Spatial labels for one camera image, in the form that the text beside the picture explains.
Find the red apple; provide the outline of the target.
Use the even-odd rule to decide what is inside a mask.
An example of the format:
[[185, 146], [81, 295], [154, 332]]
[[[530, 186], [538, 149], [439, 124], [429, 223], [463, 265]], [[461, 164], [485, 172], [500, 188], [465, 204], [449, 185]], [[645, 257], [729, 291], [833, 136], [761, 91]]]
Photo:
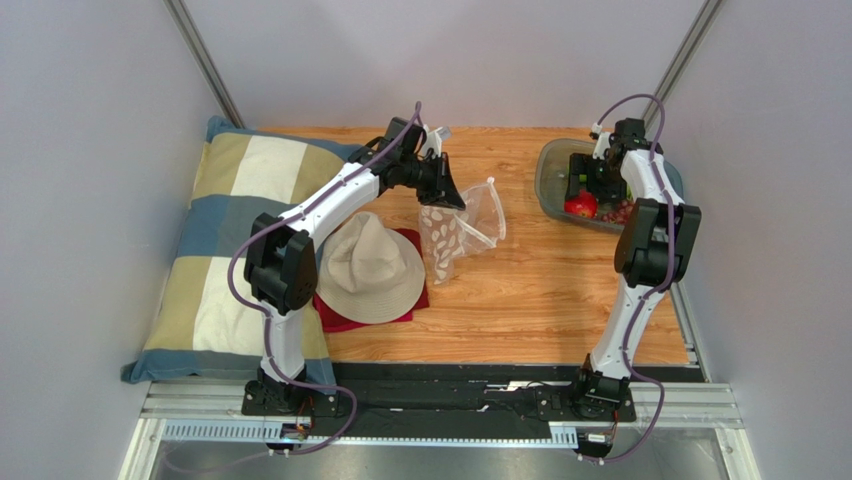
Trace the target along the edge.
[[567, 214], [593, 219], [598, 213], [598, 201], [593, 194], [581, 190], [575, 197], [564, 202], [563, 210]]

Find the clear polka dot zip bag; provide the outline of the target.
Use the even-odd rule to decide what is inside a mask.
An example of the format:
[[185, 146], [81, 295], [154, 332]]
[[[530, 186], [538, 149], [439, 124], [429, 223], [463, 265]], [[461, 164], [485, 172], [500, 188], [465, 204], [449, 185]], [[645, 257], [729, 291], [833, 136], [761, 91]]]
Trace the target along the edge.
[[497, 247], [507, 220], [494, 177], [461, 192], [464, 210], [422, 206], [418, 214], [422, 253], [433, 285], [448, 282], [454, 261]]

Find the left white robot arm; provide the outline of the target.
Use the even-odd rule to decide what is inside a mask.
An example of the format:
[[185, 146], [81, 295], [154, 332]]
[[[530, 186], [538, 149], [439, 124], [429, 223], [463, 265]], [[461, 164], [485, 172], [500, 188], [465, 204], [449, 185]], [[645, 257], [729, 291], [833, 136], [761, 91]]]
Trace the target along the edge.
[[304, 379], [304, 316], [319, 283], [316, 248], [356, 210], [396, 186], [415, 190], [422, 205], [464, 209], [443, 150], [450, 136], [445, 126], [431, 129], [416, 118], [395, 117], [307, 200], [254, 220], [235, 256], [244, 261], [253, 297], [247, 304], [265, 317], [264, 353], [257, 378], [245, 386], [243, 414], [294, 415], [315, 395], [336, 394], [335, 386]]

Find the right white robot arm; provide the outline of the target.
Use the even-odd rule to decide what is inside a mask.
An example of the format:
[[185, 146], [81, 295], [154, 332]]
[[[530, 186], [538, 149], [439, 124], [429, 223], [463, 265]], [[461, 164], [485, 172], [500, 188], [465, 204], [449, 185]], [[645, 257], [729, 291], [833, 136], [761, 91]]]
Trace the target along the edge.
[[593, 152], [570, 157], [566, 201], [586, 195], [600, 204], [633, 201], [614, 254], [616, 301], [571, 394], [576, 415], [597, 419], [628, 399], [635, 350], [664, 293], [685, 275], [702, 214], [675, 191], [643, 120], [620, 120], [611, 133], [595, 125], [590, 135]]

